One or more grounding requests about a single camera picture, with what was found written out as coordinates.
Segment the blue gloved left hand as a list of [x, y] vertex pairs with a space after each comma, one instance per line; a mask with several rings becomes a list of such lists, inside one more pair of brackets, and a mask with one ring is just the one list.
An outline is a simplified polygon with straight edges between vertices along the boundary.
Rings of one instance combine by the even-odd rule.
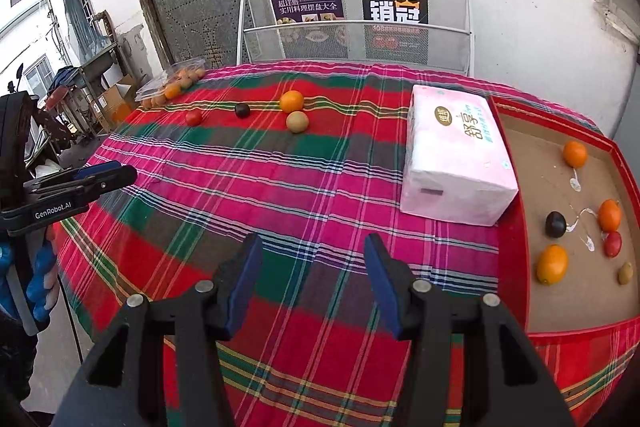
[[[1, 314], [13, 322], [21, 322], [11, 296], [6, 274], [14, 265], [14, 249], [8, 243], [1, 244]], [[32, 305], [32, 316], [40, 324], [49, 320], [58, 302], [58, 259], [50, 239], [45, 239], [35, 254], [34, 275], [24, 290], [26, 301]]]

